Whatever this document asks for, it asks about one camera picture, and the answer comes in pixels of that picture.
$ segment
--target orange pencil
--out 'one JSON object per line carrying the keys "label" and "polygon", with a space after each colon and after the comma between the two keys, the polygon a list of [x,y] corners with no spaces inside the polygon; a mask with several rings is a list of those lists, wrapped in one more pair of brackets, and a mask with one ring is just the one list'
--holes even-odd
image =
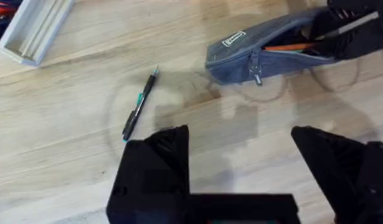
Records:
{"label": "orange pencil", "polygon": [[290,44],[281,46],[264,47],[265,50],[305,50],[315,43],[304,43],[304,44]]}

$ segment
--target zipper pull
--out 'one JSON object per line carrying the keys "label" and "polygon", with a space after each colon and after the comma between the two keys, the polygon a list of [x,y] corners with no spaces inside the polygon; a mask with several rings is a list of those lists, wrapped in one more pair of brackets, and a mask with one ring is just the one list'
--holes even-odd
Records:
{"label": "zipper pull", "polygon": [[260,51],[254,51],[251,55],[249,74],[254,76],[256,85],[262,86],[262,80],[259,76],[262,74],[262,68],[259,66],[259,52]]}

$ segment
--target white tray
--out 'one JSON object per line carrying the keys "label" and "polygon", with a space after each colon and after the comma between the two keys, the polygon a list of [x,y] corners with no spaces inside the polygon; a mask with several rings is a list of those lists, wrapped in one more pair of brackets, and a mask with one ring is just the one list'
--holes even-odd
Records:
{"label": "white tray", "polygon": [[37,66],[75,0],[23,0],[0,40],[0,51]]}

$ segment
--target pencil case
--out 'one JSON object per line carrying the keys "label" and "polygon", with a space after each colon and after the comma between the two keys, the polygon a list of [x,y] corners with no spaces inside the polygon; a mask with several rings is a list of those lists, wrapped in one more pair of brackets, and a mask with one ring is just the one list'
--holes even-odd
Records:
{"label": "pencil case", "polygon": [[297,51],[263,50],[270,42],[281,43],[304,27],[311,26],[325,7],[289,14],[239,31],[208,47],[206,68],[221,84],[242,83],[318,65],[337,62],[333,57]]}

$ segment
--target wood grain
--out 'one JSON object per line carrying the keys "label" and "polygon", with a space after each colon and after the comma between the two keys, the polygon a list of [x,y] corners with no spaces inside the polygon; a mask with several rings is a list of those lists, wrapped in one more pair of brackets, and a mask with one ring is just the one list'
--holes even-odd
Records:
{"label": "wood grain", "polygon": [[134,138],[189,124],[193,192],[291,193],[304,223],[332,223],[290,129],[383,141],[383,52],[261,88],[218,86],[204,71],[215,40],[322,4],[300,3],[77,1],[41,68],[0,55],[0,224],[107,223],[122,126],[157,64]]}

